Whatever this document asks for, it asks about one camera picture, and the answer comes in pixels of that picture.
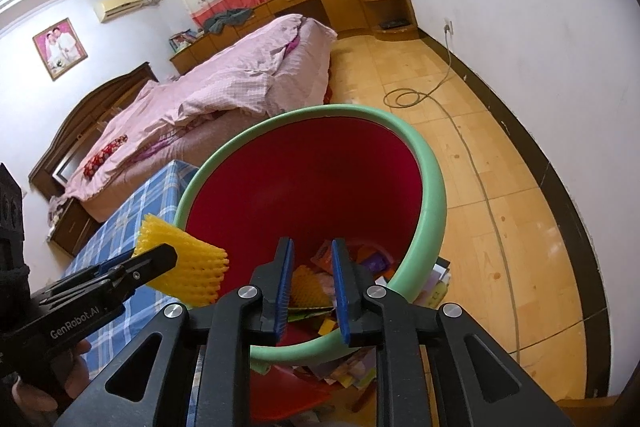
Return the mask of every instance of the finger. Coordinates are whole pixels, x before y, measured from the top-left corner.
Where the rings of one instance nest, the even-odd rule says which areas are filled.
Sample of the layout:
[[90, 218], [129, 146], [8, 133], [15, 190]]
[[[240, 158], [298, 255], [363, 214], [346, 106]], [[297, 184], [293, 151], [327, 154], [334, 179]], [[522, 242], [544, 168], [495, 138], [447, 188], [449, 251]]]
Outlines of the finger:
[[75, 362], [65, 382], [65, 391], [74, 400], [89, 385], [89, 370], [86, 362], [82, 357], [75, 357]]
[[88, 353], [89, 351], [91, 351], [91, 342], [89, 342], [87, 339], [85, 339], [84, 341], [80, 341], [76, 344], [76, 347], [74, 347], [73, 349], [73, 354], [74, 355], [84, 355], [85, 353]]
[[49, 412], [58, 408], [58, 403], [49, 394], [22, 380], [18, 380], [13, 389], [14, 401], [21, 409]]

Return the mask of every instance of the red floral pillow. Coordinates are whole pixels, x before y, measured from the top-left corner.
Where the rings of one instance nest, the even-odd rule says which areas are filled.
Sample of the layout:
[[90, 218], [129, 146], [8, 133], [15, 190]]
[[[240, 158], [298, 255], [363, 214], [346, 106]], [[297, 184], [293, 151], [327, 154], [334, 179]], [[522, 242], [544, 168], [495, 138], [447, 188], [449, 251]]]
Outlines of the red floral pillow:
[[114, 152], [116, 152], [116, 150], [118, 150], [128, 139], [129, 138], [126, 134], [124, 136], [116, 138], [114, 141], [110, 142], [110, 144], [108, 144], [104, 149], [98, 152], [93, 158], [91, 158], [84, 165], [84, 177], [88, 180], [93, 178], [98, 169], [107, 161], [107, 158]]

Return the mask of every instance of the silver bolt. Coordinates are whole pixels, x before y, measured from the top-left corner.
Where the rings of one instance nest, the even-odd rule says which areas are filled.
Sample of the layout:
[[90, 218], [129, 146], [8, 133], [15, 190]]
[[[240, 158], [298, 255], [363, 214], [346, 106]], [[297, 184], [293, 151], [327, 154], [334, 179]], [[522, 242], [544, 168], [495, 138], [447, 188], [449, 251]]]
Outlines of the silver bolt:
[[457, 304], [445, 304], [442, 307], [442, 311], [447, 317], [451, 317], [452, 319], [456, 319], [462, 315], [462, 308]]
[[174, 319], [175, 317], [179, 317], [182, 315], [182, 306], [180, 304], [169, 304], [164, 309], [164, 316], [169, 319]]
[[242, 288], [238, 290], [238, 295], [243, 299], [252, 299], [258, 295], [258, 288], [255, 286], [242, 286]]
[[382, 299], [386, 295], [386, 289], [384, 286], [369, 286], [367, 295], [372, 299]]

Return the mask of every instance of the green rim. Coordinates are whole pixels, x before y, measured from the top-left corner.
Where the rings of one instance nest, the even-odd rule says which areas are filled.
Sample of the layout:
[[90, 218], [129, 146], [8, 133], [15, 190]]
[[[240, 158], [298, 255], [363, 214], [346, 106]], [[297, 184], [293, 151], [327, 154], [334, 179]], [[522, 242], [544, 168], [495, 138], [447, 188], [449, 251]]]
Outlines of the green rim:
[[[243, 145], [262, 134], [289, 123], [331, 116], [362, 118], [383, 125], [405, 142], [418, 162], [422, 177], [420, 217], [409, 250], [388, 284], [389, 288], [412, 302], [428, 279], [442, 245], [447, 217], [444, 180], [436, 157], [422, 136], [406, 122], [379, 109], [347, 104], [307, 107], [276, 116], [244, 131], [223, 145], [198, 170], [180, 199], [175, 216], [175, 226], [182, 230], [185, 229], [191, 205], [209, 175]], [[336, 330], [324, 337], [295, 346], [252, 346], [251, 357], [254, 365], [260, 363], [305, 365], [335, 360], [348, 355], [351, 351], [353, 349], [342, 342], [340, 331]]]

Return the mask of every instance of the wooden headboard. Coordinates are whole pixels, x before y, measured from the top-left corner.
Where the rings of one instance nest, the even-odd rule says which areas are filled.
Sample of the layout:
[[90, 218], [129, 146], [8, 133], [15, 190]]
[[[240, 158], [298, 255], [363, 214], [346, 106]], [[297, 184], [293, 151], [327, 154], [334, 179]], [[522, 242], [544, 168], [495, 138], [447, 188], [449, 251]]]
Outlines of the wooden headboard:
[[29, 174], [29, 182], [49, 200], [65, 191], [70, 176], [96, 143], [108, 121], [130, 105], [143, 86], [156, 79], [149, 63], [94, 89], [66, 117], [56, 137]]

